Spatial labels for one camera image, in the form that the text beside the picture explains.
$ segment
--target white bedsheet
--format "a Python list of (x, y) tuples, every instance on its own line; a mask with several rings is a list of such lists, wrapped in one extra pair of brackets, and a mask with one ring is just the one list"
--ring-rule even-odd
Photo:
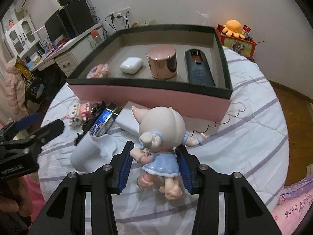
[[(232, 174), (239, 171), (244, 174), (272, 211), (288, 169), (289, 143), (284, 115), (275, 92), (257, 64), (227, 48), (224, 51), (234, 88), (231, 100), (233, 103), (244, 103), (246, 109), (237, 117), (231, 117), (228, 123), (209, 128), (205, 144), (202, 147), (189, 148), (188, 151), (216, 172)], [(68, 107), (77, 100), (66, 84), (53, 100), (42, 125), (56, 119), (55, 116), (64, 120)], [(242, 104), (231, 104), (228, 113), (237, 115), (239, 109), (243, 110)], [(202, 119), (184, 119), (189, 133), (193, 129), (204, 131), (208, 124), (215, 124)], [(71, 129), (66, 120), (65, 124), (64, 133), (45, 145), (38, 159), (40, 187), (46, 200), (62, 179), (75, 170), (69, 158), (75, 149), (73, 139), (78, 130)], [(132, 140), (135, 146), (139, 146), (135, 136), (115, 124), (110, 128), (109, 134), (114, 137), (119, 153), (127, 140)], [(123, 193), (112, 196), (119, 233), (191, 234), (198, 197), (185, 191), (179, 200), (168, 201), (158, 191), (159, 182), (154, 189), (142, 191), (136, 185), (140, 172), (141, 165), (133, 163)], [(221, 193), (219, 234), (224, 232), (223, 204)], [(85, 220), (86, 234), (91, 234), (90, 194), (87, 194), (86, 199)]]

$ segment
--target blue gripper pad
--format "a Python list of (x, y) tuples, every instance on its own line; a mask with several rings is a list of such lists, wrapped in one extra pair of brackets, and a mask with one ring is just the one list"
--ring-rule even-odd
[(203, 180), (197, 173), (198, 158), (190, 155), (183, 145), (176, 148), (176, 155), (185, 188), (190, 194), (198, 194), (203, 187)]
[(121, 154), (113, 156), (110, 165), (114, 168), (112, 178), (112, 193), (120, 194), (126, 187), (131, 164), (133, 163), (132, 157), (129, 155), (130, 151), (134, 148), (134, 143), (127, 141)]
[(15, 130), (20, 132), (27, 127), (33, 125), (34, 123), (38, 122), (40, 120), (40, 115), (38, 113), (33, 113), (25, 118), (22, 118), (19, 121), (15, 122)]

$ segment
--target pink doll leg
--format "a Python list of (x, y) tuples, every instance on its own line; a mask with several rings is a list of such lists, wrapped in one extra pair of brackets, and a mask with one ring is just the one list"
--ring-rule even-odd
[(151, 189), (154, 185), (154, 181), (157, 179), (157, 175), (151, 175), (148, 172), (140, 174), (137, 178), (137, 185), (142, 190)]
[(176, 177), (164, 178), (164, 185), (160, 185), (160, 192), (165, 194), (168, 200), (179, 199), (183, 194)]

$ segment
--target red box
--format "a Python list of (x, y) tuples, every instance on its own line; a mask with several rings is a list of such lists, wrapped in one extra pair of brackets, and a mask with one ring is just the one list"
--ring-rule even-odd
[(223, 46), (232, 49), (238, 54), (245, 56), (248, 59), (252, 59), (256, 43), (253, 40), (244, 40), (241, 38), (235, 38), (233, 36), (228, 37), (223, 34), (224, 26), (218, 25), (216, 28), (217, 34), (221, 40)]

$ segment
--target bottle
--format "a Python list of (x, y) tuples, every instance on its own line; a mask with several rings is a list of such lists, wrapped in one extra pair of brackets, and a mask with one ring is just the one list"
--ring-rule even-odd
[(103, 43), (103, 40), (97, 30), (92, 30), (90, 34), (94, 39), (96, 47), (98, 47), (99, 45)]

